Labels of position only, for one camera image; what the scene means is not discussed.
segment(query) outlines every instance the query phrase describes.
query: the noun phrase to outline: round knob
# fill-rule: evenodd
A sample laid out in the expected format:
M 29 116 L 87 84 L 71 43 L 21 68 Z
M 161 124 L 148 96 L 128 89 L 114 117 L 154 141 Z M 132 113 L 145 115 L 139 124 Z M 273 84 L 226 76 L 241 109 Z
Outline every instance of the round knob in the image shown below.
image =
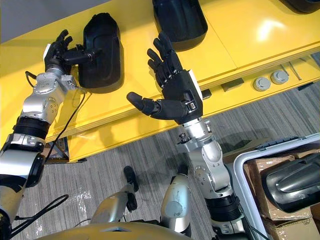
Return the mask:
M 255 90 L 260 92 L 269 89 L 270 86 L 271 86 L 270 80 L 263 76 L 258 77 L 256 80 L 254 80 L 254 83 L 253 83 L 253 87 L 255 88 Z
M 284 84 L 289 80 L 289 76 L 285 71 L 275 71 L 271 74 L 271 80 L 275 84 Z

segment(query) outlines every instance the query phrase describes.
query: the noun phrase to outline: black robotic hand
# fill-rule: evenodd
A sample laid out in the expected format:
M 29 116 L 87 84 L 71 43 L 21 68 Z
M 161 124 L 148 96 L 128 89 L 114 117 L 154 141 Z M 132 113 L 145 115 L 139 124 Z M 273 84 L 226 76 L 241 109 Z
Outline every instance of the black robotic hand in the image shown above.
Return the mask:
M 126 96 L 130 103 L 145 115 L 161 120 L 175 120 L 184 124 L 203 115 L 203 102 L 188 71 L 182 68 L 169 38 L 161 32 L 154 39 L 160 57 L 148 49 L 151 58 L 148 65 L 155 73 L 156 82 L 162 88 L 164 99 L 153 101 L 135 92 Z
M 85 50 L 80 44 L 68 50 L 68 45 L 73 40 L 71 36 L 65 39 L 68 34 L 68 30 L 63 30 L 50 45 L 44 58 L 45 71 L 59 68 L 64 74 L 69 75 L 72 65 L 90 62 L 100 54 L 101 49 Z

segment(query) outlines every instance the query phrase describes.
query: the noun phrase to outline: black joint actuator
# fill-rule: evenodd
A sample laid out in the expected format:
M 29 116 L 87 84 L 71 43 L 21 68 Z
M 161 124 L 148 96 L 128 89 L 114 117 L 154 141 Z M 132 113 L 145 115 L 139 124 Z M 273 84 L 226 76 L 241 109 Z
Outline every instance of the black joint actuator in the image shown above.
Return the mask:
M 205 202 L 211 219 L 214 221 L 228 222 L 241 216 L 239 199 L 234 194 L 221 198 L 206 198 Z

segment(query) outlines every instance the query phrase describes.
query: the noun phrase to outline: metal rod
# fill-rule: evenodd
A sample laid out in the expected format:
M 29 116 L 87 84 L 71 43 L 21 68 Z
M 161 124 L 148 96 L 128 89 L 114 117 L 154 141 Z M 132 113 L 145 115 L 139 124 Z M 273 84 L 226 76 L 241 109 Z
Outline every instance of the metal rod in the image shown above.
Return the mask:
M 295 69 L 295 67 L 292 65 L 292 63 L 289 61 L 289 64 L 290 64 L 290 67 L 292 68 L 294 74 L 296 75 L 296 77 L 299 79 L 299 80 L 302 80 L 302 78 L 300 77 L 299 73 L 297 72 L 297 70 Z
M 284 67 L 282 64 L 280 64 L 280 66 L 281 66 L 282 70 L 289 76 L 289 73 L 287 72 L 287 70 L 285 69 L 285 67 Z

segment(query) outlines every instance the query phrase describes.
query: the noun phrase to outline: gray wall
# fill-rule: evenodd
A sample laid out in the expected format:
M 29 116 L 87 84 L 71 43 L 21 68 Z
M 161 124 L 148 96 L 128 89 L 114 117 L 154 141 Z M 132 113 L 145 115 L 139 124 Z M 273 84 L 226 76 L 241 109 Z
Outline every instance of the gray wall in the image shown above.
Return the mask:
M 1 42 L 108 1 L 2 0 Z

